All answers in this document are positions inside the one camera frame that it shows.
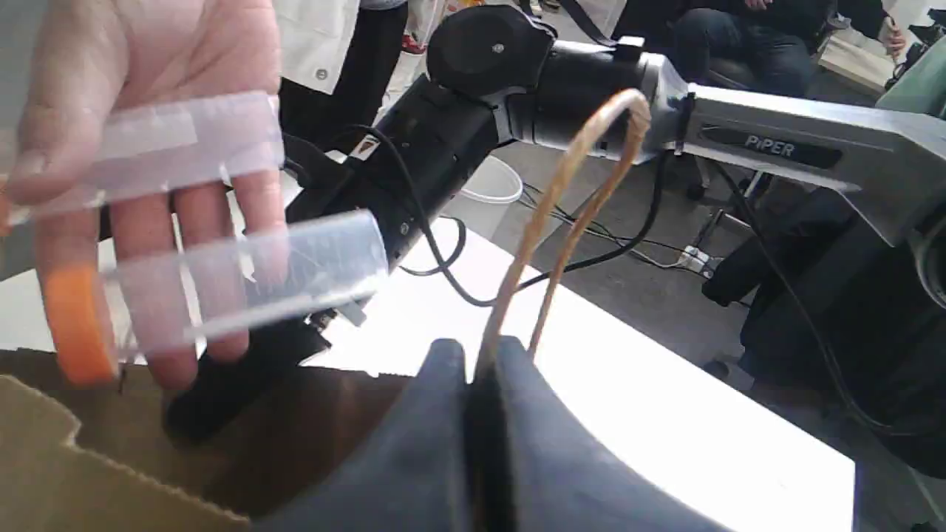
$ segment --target black cable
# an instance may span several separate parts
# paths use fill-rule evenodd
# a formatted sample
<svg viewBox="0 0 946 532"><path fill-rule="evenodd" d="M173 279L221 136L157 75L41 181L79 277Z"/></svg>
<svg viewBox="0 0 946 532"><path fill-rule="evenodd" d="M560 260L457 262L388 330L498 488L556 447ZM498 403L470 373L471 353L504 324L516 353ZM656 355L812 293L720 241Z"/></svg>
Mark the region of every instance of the black cable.
<svg viewBox="0 0 946 532"><path fill-rule="evenodd" d="M828 373L831 375L834 387L837 389L838 395L840 396L842 402L844 402L845 406L854 413L854 415L862 424L879 434L887 436L918 436L935 432L937 428L931 428L929 430L923 431L901 430L900 427L894 427L878 421L870 414L865 412L859 404L857 404L857 401L854 399L853 394L848 388L847 382L844 380L841 365L838 363L837 357L834 355L831 344L829 344L827 338L825 338L821 328L819 328L815 323L815 319L812 317L811 313L808 312L808 308L801 300L801 297L798 296L798 293L795 291L795 287L789 280L784 268L782 268L781 263L772 252L768 241L762 234L762 230L760 229L759 221L756 219L755 212L745 200L743 192L736 185L736 182L732 179L732 177L726 172L720 172L720 175L723 177L723 180L726 182L727 186L732 192L733 198L736 200L738 206L742 209L743 214L745 215L745 221L749 224L749 227L755 234L756 239L759 241L759 247L762 249L762 254L765 256L765 259L772 267L772 271L775 272L775 275L779 278L779 281L781 281L782 285L784 285L785 291L788 292L789 296L792 298L793 302L798 308L798 311L801 313L802 319L804 319L806 325L814 335L815 341L818 344L818 348L820 349L821 354L825 360L825 365L828 367Z"/></svg>
<svg viewBox="0 0 946 532"><path fill-rule="evenodd" d="M460 255L463 254L464 249L466 248L466 224L464 223L463 220L460 220L459 218L453 218L449 216L443 216L441 218L445 218L447 220L453 220L454 222L456 222L457 247L453 250L453 253L450 255L450 257L447 258L447 261L444 263L443 266L437 266L436 268L432 270L425 270L423 272L418 272L416 270L411 270L410 268L405 268L404 266L401 266L401 270L403 270L408 275L413 275L415 277L430 277L432 275L441 274L444 272L445 268L449 268L450 266L453 266L453 264L457 260L460 259Z"/></svg>
<svg viewBox="0 0 946 532"><path fill-rule="evenodd" d="M650 204L649 210L647 211L647 217L644 219L644 225L640 228L640 231L637 233L637 235L631 238L631 240L629 240L625 245L621 246L620 248L612 252L605 253L597 257L588 258L585 260L579 260L578 262L572 262L571 264L565 267L566 274L568 272L574 272L575 270L582 270L585 268L590 268L592 266L597 266L598 264L601 264L603 262L607 262L614 258L621 257L627 252L637 247L638 244L640 244L647 238L647 235L650 233L651 229L654 228L654 222L657 221L657 213L660 210L660 202L663 200L664 171L667 168L667 159L669 158L669 155L670 155L670 152L665 151L660 155L660 158L657 160L657 172L654 176L654 194L651 197L651 204ZM537 275L536 277L533 277L532 279L529 279L528 281L520 284L518 289L524 290L526 288L529 288L536 283L540 283L548 279L550 276L552 276L551 273Z"/></svg>
<svg viewBox="0 0 946 532"><path fill-rule="evenodd" d="M294 174L296 183L302 184L312 182L312 178L308 175L306 168L292 159L289 159L288 157L286 157L286 162L283 163L283 169L288 170Z"/></svg>
<svg viewBox="0 0 946 532"><path fill-rule="evenodd" d="M536 186L529 185L529 184L526 184L526 183L523 183L523 186L524 186L525 188L530 189L531 191L534 191L534 192L538 193L538 194L545 194L544 191L542 191L540 188L538 188L538 187L536 187ZM521 198L519 199L518 203L521 204L521 205L524 206L524 207L531 208L532 210L538 209L538 201L537 201L531 194L529 194L528 191L523 190L522 193L523 193L523 195L524 195L526 198L529 199L529 202L530 202L530 203L529 203L529 202L524 202L524 201L522 201ZM575 218L575 217L571 216L570 214L568 214L568 213L565 211L565 209L563 209L562 207L556 205L556 206L555 206L555 210L558 210L558 211L560 211L561 213L565 213L565 214L550 213L549 216L550 216L551 218L554 218L554 219L556 219L556 220L558 220L558 221L560 221L560 222L563 222L563 223L567 223L567 224L569 224L569 225L574 225L574 224L576 224L576 223L578 222L578 219L577 219L577 218ZM585 229L585 232L586 232L587 234L591 235L592 237L597 237L597 238L599 238L599 239L609 239L609 240L611 240L611 241L615 241L615 243L617 243L618 245L621 245L622 243L625 243L625 242L628 242L628 241L631 240L630 237L617 237L617 236L615 236L613 233L611 233L611 231L610 231L607 227L605 227L602 223L597 222L597 221L591 222L591 225L590 225L588 228ZM671 250L671 251L677 251L677 252L679 252L679 253L686 253L686 252L687 252L687 250L685 250L685 249L683 249L683 248L679 248L679 247L676 247L676 246L673 246L673 245L670 245L670 244L666 244L666 243L663 243L663 242L658 242L658 241L656 241L656 240L644 239L644 240L642 240L640 243L642 243L642 244L655 245L655 246L657 246L657 247L666 248L666 249L669 249L669 250Z"/></svg>
<svg viewBox="0 0 946 532"><path fill-rule="evenodd" d="M391 140L388 135L384 134L377 128L371 126L365 126L361 124L352 124L342 128L345 131L357 131L365 134L370 134L375 137L381 146L384 146L385 150L393 157L395 164L397 165L398 171L401 173L401 176L404 178L405 183L408 187L408 194L410 196L411 203L413 204L414 209L416 209L415 216L417 216L417 222L420 224L421 232L424 234L424 238L427 239L430 246L430 251L433 253L434 259L437 261L437 266L440 268L444 277L447 278L447 282L450 283L450 286L463 298L464 301L473 305L474 307L489 308L492 307L496 302L496 299L491 299L488 301L477 299L470 295L469 292L460 284L460 281L453 275L449 269L449 265L444 260L443 254L440 252L440 247L437 245L437 240L433 236L433 231L430 228L430 221L428 220L427 213L424 210L424 205L420 201L420 195L417 193L417 188L414 185L413 177L411 176L411 170L408 168L407 163L404 161L404 157L401 156L400 151L397 149L397 146L394 144L394 141ZM644 220L644 225L638 232L638 234L629 240L624 246L620 249L606 253L599 257L593 257L586 260L581 260L574 262L566 267L565 272L574 272L576 270L581 270L584 268L589 268L591 266L596 266L613 258L620 257L627 252L634 249L638 244L644 241L647 237L647 234L654 227L654 222L657 220L657 212L660 209L660 201L663 197L663 179L664 179L664 170L666 169L666 161L668 159L668 152L660 156L660 159L657 162L657 175L654 179L654 196L651 200L650 211L647 213L647 217ZM537 275L528 281L523 282L517 288L517 292L525 290L535 284L538 284L546 279L548 279L552 274L546 272L545 274Z"/></svg>

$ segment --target white lab coat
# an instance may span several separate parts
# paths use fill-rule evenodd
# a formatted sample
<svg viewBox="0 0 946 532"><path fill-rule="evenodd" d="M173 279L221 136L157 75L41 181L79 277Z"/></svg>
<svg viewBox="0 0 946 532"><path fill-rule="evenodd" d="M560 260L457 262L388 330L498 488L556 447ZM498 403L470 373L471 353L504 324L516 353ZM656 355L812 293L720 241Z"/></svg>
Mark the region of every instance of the white lab coat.
<svg viewBox="0 0 946 532"><path fill-rule="evenodd" d="M283 77L335 91L358 20L359 0L272 0L283 46Z"/></svg>

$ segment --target jeans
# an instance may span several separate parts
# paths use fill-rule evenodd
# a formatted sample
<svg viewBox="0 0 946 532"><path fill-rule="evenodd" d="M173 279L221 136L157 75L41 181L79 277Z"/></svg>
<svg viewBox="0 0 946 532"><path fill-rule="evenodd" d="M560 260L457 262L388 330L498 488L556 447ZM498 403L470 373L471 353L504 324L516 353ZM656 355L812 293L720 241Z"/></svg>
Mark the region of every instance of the jeans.
<svg viewBox="0 0 946 532"><path fill-rule="evenodd" d="M745 62L759 92L801 98L815 76L805 42L715 9L692 9L674 25L674 65L684 80L705 83L710 57Z"/></svg>

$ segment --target white bucket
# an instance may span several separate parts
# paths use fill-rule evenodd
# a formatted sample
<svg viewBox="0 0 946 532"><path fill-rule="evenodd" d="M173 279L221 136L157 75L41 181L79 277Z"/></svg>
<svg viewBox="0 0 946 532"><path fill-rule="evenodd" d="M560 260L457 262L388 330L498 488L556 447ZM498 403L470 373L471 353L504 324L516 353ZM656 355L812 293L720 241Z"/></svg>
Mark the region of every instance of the white bucket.
<svg viewBox="0 0 946 532"><path fill-rule="evenodd" d="M522 196L522 178L509 165L490 156L447 204L444 214L463 220L466 227L492 239L509 205Z"/></svg>

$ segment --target black pants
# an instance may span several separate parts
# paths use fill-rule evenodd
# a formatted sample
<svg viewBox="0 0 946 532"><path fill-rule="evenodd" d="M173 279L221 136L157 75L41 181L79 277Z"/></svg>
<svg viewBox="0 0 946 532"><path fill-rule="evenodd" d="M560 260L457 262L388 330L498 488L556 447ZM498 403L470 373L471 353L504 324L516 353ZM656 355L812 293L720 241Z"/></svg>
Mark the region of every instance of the black pants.
<svg viewBox="0 0 946 532"><path fill-rule="evenodd" d="M692 9L674 25L674 65L686 81L705 82L710 57L746 62L761 92L800 98L815 75L799 37L715 9Z"/></svg>
<svg viewBox="0 0 946 532"><path fill-rule="evenodd" d="M283 79L279 90L283 131L312 142L323 151L348 153L357 138L333 139L348 124L371 125L397 66L408 6L359 11L338 85L332 95Z"/></svg>

